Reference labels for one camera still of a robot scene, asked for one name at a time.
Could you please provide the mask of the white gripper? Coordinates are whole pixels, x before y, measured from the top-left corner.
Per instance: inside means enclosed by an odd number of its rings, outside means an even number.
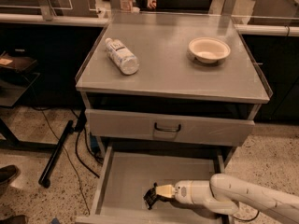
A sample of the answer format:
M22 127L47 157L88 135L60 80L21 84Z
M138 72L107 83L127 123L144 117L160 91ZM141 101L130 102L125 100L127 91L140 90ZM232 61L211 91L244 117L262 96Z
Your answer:
M182 180L177 182L175 186L172 185L157 186L156 195L166 199L176 199L179 203L183 203L183 204L193 204L192 181Z

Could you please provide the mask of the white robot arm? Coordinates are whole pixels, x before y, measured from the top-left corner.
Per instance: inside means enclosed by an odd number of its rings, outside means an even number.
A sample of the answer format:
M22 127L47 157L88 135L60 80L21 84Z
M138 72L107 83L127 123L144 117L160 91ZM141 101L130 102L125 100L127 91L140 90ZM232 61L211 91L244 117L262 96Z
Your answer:
M242 202L282 224L299 224L299 197L265 188L227 174L214 174L208 181L180 180L156 186L155 194L223 215L233 215Z

